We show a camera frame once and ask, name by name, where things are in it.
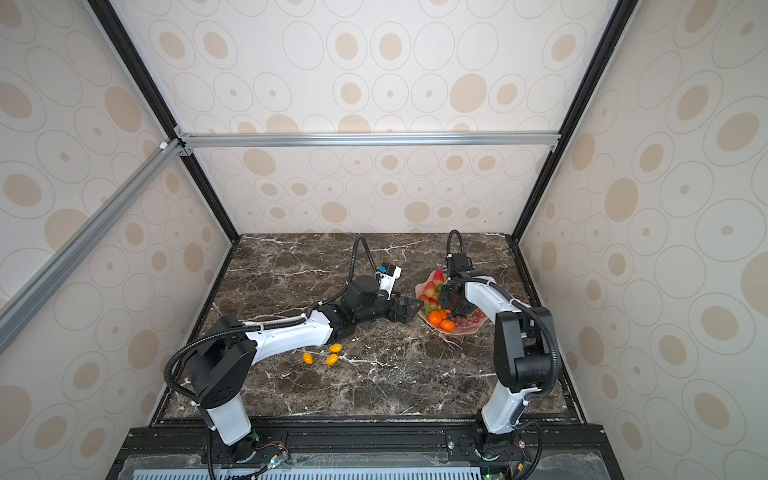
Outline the fake strawberry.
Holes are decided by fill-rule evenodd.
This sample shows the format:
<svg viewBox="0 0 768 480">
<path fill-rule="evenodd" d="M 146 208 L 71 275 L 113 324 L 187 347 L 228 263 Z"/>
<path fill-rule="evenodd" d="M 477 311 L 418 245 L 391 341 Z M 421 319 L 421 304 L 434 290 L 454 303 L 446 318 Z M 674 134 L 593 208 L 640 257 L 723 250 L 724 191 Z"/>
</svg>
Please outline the fake strawberry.
<svg viewBox="0 0 768 480">
<path fill-rule="evenodd" d="M 424 287 L 423 295 L 427 298 L 438 301 L 440 297 L 438 286 L 432 281 L 428 282 Z"/>
<path fill-rule="evenodd" d="M 432 282 L 436 285 L 442 285 L 445 282 L 445 273 L 443 270 L 435 270 L 432 274 Z"/>
<path fill-rule="evenodd" d="M 435 311 L 436 309 L 437 309 L 436 303 L 430 299 L 427 299 L 424 301 L 424 305 L 421 309 L 421 312 L 424 315 L 428 316 L 431 312 Z"/>
</svg>

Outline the pink scalloped fruit bowl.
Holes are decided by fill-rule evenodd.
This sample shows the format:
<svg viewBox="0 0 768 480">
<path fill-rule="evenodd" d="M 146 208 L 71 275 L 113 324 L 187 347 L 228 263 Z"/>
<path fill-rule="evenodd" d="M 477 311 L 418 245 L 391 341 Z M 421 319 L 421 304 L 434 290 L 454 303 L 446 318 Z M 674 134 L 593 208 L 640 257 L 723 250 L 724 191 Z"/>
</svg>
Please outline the pink scalloped fruit bowl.
<svg viewBox="0 0 768 480">
<path fill-rule="evenodd" d="M 420 300 L 422 300 L 423 302 L 424 302 L 425 300 L 427 300 L 427 299 L 430 299 L 430 298 L 427 298 L 427 297 L 425 297 L 425 296 L 423 295 L 423 290 L 424 290 L 424 287 L 425 287 L 425 285 L 426 285 L 428 282 L 432 281 L 432 274 L 433 274 L 433 272 L 432 272 L 432 273 L 431 273 L 431 274 L 428 276 L 428 278 L 427 278 L 427 279 L 426 279 L 424 282 L 422 282 L 422 283 L 418 284 L 418 285 L 415 287 L 415 293 L 416 293 L 416 296 L 417 296 L 417 298 L 418 298 L 418 299 L 420 299 Z M 441 310 L 441 311 L 442 311 L 442 315 L 443 315 L 443 318 L 444 318 L 444 320 L 451 320 L 451 321 L 453 321 L 453 322 L 455 323 L 455 321 L 454 321 L 454 317 L 455 317 L 455 316 L 452 316 L 452 315 L 451 315 L 451 313 L 450 313 L 450 311 L 446 311 L 446 310 L 443 310 L 443 309 L 442 309 L 442 308 L 439 306 L 439 303 L 438 303 L 438 301 L 435 301 L 435 300 L 432 300 L 432 301 L 433 301 L 433 302 L 435 302 L 435 303 L 436 303 L 436 305 L 437 305 L 437 309 L 436 309 L 436 310 Z M 481 325 L 484 323 L 484 322 L 483 322 L 483 323 L 482 323 L 482 324 L 481 324 L 479 327 L 476 327 L 476 328 L 472 328 L 472 329 L 464 329 L 464 328 L 458 327 L 458 326 L 456 325 L 456 326 L 455 326 L 455 329 L 454 329 L 452 332 L 446 332 L 446 331 L 442 330 L 442 329 L 440 328 L 440 326 L 433 326 L 433 325 L 431 325 L 431 324 L 430 324 L 430 323 L 427 321 L 427 316 L 426 316 L 426 315 L 424 315 L 424 314 L 421 312 L 421 310 L 418 312 L 418 317 L 419 317 L 419 318 L 421 318 L 421 319 L 422 319 L 422 320 L 423 320 L 423 321 L 424 321 L 424 322 L 425 322 L 425 323 L 426 323 L 428 326 L 430 326 L 431 328 L 433 328 L 433 329 L 434 329 L 434 330 L 436 330 L 437 332 L 439 332 L 439 333 L 445 333 L 445 334 L 449 334 L 449 335 L 468 335 L 468 334 L 474 334 L 475 332 L 477 332 L 477 331 L 479 330 L 480 326 L 481 326 Z"/>
</svg>

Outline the fake orange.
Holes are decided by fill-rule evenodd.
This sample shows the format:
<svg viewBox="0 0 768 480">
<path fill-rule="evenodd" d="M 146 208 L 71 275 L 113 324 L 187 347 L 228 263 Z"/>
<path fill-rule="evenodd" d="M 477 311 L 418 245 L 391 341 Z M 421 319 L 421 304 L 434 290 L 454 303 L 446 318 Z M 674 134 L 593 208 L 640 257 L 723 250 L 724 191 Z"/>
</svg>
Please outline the fake orange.
<svg viewBox="0 0 768 480">
<path fill-rule="evenodd" d="M 446 332 L 452 332 L 455 329 L 456 324 L 451 320 L 442 320 L 439 326 Z"/>
<path fill-rule="evenodd" d="M 427 316 L 427 321 L 433 326 L 439 326 L 443 320 L 444 318 L 441 310 L 432 311 Z"/>
</svg>

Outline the red fake grape bunch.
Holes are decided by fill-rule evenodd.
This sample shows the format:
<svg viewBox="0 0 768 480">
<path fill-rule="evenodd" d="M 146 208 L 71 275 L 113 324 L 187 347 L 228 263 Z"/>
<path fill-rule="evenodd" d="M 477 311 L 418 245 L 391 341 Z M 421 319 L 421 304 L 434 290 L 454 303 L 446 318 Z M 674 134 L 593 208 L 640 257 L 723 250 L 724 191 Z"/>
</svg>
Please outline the red fake grape bunch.
<svg viewBox="0 0 768 480">
<path fill-rule="evenodd" d="M 479 309 L 475 309 L 467 315 L 457 315 L 454 317 L 456 325 L 464 329 L 479 327 L 486 320 L 487 316 Z"/>
</svg>

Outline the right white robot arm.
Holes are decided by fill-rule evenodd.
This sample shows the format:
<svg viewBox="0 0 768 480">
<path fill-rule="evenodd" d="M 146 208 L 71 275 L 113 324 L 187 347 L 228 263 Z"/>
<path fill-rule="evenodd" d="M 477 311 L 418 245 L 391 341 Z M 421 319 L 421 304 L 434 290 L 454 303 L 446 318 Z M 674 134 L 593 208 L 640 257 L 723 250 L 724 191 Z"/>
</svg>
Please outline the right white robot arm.
<svg viewBox="0 0 768 480">
<path fill-rule="evenodd" d="M 446 281 L 438 304 L 454 314 L 482 312 L 494 325 L 493 361 L 497 378 L 488 403 L 480 410 L 488 435 L 509 434 L 524 410 L 537 398 L 549 395 L 562 369 L 552 315 L 544 307 L 531 307 L 514 298 L 492 277 L 473 266 L 457 230 L 446 241 Z"/>
</svg>

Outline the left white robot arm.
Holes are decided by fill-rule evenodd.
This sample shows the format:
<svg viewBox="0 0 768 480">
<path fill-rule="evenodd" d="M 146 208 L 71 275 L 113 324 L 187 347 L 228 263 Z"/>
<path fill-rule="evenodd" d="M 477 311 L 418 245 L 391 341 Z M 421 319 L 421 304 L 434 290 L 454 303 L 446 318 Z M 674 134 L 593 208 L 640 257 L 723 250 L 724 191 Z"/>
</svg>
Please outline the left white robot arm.
<svg viewBox="0 0 768 480">
<path fill-rule="evenodd" d="M 252 434 L 241 395 L 251 367 L 285 352 L 337 343 L 351 336 L 361 323 L 378 319 L 410 322 L 424 302 L 395 290 L 400 276 L 400 267 L 375 263 L 366 239 L 359 235 L 339 293 L 282 320 L 219 318 L 206 335 L 169 358 L 164 381 L 198 408 L 207 428 L 224 445 L 236 445 Z"/>
</svg>

